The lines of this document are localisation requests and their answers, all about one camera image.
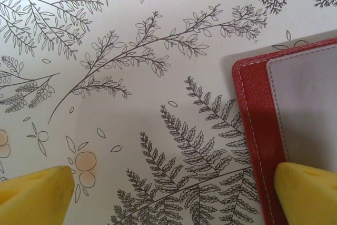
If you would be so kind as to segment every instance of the red leather cover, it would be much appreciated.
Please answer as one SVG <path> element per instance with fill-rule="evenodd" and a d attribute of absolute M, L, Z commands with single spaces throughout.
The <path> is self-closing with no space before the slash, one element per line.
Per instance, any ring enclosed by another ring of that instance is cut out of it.
<path fill-rule="evenodd" d="M 285 162 L 283 145 L 267 75 L 268 60 L 337 43 L 337 38 L 237 61 L 232 68 L 247 145 L 266 225 L 286 225 L 274 190 L 274 173 Z"/>

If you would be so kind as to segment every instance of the white stitching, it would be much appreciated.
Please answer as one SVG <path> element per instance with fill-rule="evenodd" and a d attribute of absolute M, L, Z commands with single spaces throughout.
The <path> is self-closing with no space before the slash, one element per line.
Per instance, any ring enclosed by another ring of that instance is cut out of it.
<path fill-rule="evenodd" d="M 273 81 L 270 65 L 271 65 L 271 63 L 274 63 L 274 62 L 279 62 L 279 61 L 282 61 L 282 60 L 287 60 L 287 59 L 295 58 L 295 57 L 302 56 L 302 55 L 308 55 L 308 54 L 319 52 L 319 51 L 323 51 L 323 50 L 329 50 L 329 49 L 332 49 L 332 48 L 336 48 L 336 46 L 320 48 L 319 50 L 312 50 L 312 51 L 308 51 L 308 52 L 305 52 L 305 53 L 302 53 L 302 54 L 291 55 L 291 56 L 287 56 L 287 57 L 283 57 L 283 58 L 281 56 L 279 58 L 271 59 L 268 62 L 268 64 L 267 64 L 268 72 L 269 72 L 269 77 L 270 77 L 270 81 L 271 81 L 271 85 L 272 85 L 272 90 L 273 90 L 273 98 L 274 98 L 274 101 L 275 101 L 275 107 L 276 107 L 276 111 L 277 111 L 277 118 L 279 120 L 280 129 L 281 129 L 281 132 L 282 132 L 282 139 L 283 139 L 282 142 L 283 142 L 284 147 L 285 147 L 285 153 L 286 153 L 286 157 L 287 157 L 288 161 L 290 161 L 290 159 L 289 159 L 289 152 L 288 152 L 287 143 L 286 143 L 285 136 L 284 136 L 283 124 L 282 124 L 282 120 L 281 120 L 281 114 L 280 114 L 279 104 L 277 103 L 276 92 L 275 92 L 275 87 L 274 87 L 274 81 Z"/>
<path fill-rule="evenodd" d="M 258 61 L 258 62 L 255 62 L 255 63 L 261 63 L 261 62 L 266 62 L 268 60 L 263 60 L 263 61 Z M 240 72 L 240 69 L 242 67 L 245 67 L 247 65 L 243 65 L 239 68 L 239 76 L 240 76 L 240 81 L 241 81 L 241 85 L 242 85 L 242 91 L 243 91 L 243 96 L 244 96 L 244 101 L 245 101 L 245 104 L 246 104 L 246 108 L 247 108 L 247 113 L 248 113 L 248 118 L 249 118 L 249 121 L 250 121 L 250 124 L 251 124 L 251 129 L 252 129 L 252 132 L 253 132 L 253 138 L 254 138 L 254 143 L 255 143 L 255 147 L 256 147 L 256 153 L 257 153 L 257 158 L 259 160 L 259 164 L 260 164 L 260 169 L 261 169 L 261 173 L 262 173 L 262 181 L 263 181 L 263 185 L 264 185 L 264 189 L 265 189 L 265 192 L 267 194 L 267 199 L 268 199 L 268 204 L 269 204 L 269 210 L 270 210 L 270 215 L 272 217 L 272 221 L 273 221 L 273 224 L 275 225 L 275 221 L 274 221 L 274 217 L 273 217 L 273 212 L 272 212 L 272 207 L 271 207 L 271 204 L 270 204 L 270 199 L 269 199 L 269 195 L 268 195 L 268 192 L 267 192 L 267 187 L 265 185 L 265 180 L 264 180 L 264 174 L 263 174 L 263 170 L 262 170 L 262 163 L 261 163 L 261 159 L 260 159 L 260 154 L 259 154 L 259 151 L 257 149 L 257 143 L 256 143 L 256 138 L 255 138 L 255 133 L 254 133 L 254 129 L 253 129 L 253 124 L 252 124 L 252 119 L 251 119 L 251 116 L 250 116 L 250 113 L 249 113 L 249 108 L 248 108 L 248 104 L 247 104 L 247 99 L 246 99 L 246 94 L 244 92 L 244 87 L 243 87 L 243 82 L 242 82 L 242 77 L 241 77 L 241 72 Z"/>

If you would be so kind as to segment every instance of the stitched seam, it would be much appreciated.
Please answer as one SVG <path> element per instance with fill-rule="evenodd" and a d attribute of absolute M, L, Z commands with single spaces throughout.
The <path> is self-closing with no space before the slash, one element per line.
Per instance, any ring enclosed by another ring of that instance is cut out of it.
<path fill-rule="evenodd" d="M 281 120 L 280 108 L 279 108 L 279 104 L 277 103 L 276 92 L 275 92 L 275 87 L 274 87 L 274 81 L 273 81 L 273 76 L 272 76 L 272 73 L 271 73 L 270 65 L 272 63 L 274 63 L 274 62 L 279 62 L 279 61 L 282 61 L 282 60 L 288 60 L 288 59 L 292 59 L 292 58 L 303 56 L 303 55 L 309 55 L 309 54 L 312 54 L 312 53 L 315 53 L 315 52 L 319 52 L 319 51 L 330 50 L 332 48 L 336 48 L 336 46 L 330 46 L 330 47 L 326 47 L 326 48 L 320 48 L 318 50 L 312 50 L 312 51 L 308 51 L 308 52 L 297 54 L 297 55 L 287 56 L 287 57 L 284 57 L 284 58 L 272 59 L 267 64 L 268 72 L 269 72 L 269 77 L 270 77 L 270 81 L 271 81 L 271 85 L 272 85 L 273 98 L 274 98 L 275 107 L 276 107 L 276 111 L 277 111 L 277 119 L 278 119 L 278 121 L 280 123 L 280 129 L 281 129 L 281 132 L 282 132 L 282 142 L 283 142 L 284 147 L 285 147 L 286 157 L 287 157 L 288 161 L 290 161 L 290 159 L 289 159 L 289 152 L 288 152 L 287 142 L 286 142 L 285 134 L 284 134 L 284 128 L 283 128 L 283 124 L 282 124 L 282 120 Z"/>
<path fill-rule="evenodd" d="M 266 61 L 267 60 L 263 60 L 263 61 L 258 61 L 258 62 L 255 62 L 255 63 L 261 63 L 261 62 L 266 62 Z M 267 187 L 265 185 L 265 179 L 264 179 L 264 174 L 263 174 L 263 170 L 262 170 L 262 163 L 261 163 L 261 159 L 260 159 L 260 154 L 259 154 L 259 151 L 257 149 L 257 143 L 256 143 L 254 129 L 253 129 L 252 119 L 251 119 L 251 116 L 250 116 L 250 113 L 249 113 L 249 108 L 248 108 L 248 104 L 247 104 L 246 94 L 245 94 L 245 91 L 244 91 L 243 81 L 242 81 L 241 72 L 240 72 L 240 69 L 242 67 L 247 66 L 247 65 L 243 65 L 243 66 L 241 66 L 239 68 L 239 76 L 240 76 L 240 81 L 241 81 L 241 86 L 242 86 L 244 101 L 245 101 L 245 105 L 246 105 L 246 109 L 247 109 L 247 113 L 248 113 L 248 118 L 249 118 L 249 121 L 250 121 L 250 124 L 251 124 L 251 129 L 252 129 L 252 132 L 253 132 L 253 139 L 254 139 L 254 143 L 255 143 L 255 149 L 256 149 L 256 153 L 257 153 L 257 158 L 259 160 L 260 170 L 261 170 L 261 173 L 262 173 L 263 186 L 264 186 L 264 189 L 265 189 L 265 192 L 266 192 L 266 195 L 267 195 L 267 199 L 268 199 L 268 205 L 269 205 L 270 215 L 272 217 L 273 224 L 275 225 L 275 221 L 274 221 L 274 217 L 273 217 L 273 212 L 272 212 L 272 207 L 271 207 L 270 199 L 269 199 L 269 194 L 268 194 L 268 191 L 267 191 Z"/>

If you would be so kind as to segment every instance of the red notebook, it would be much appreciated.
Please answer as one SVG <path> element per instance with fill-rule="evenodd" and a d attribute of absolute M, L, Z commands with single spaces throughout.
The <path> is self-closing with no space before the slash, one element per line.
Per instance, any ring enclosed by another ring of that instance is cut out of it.
<path fill-rule="evenodd" d="M 239 60 L 232 75 L 265 224 L 285 225 L 277 165 L 337 172 L 337 38 Z"/>

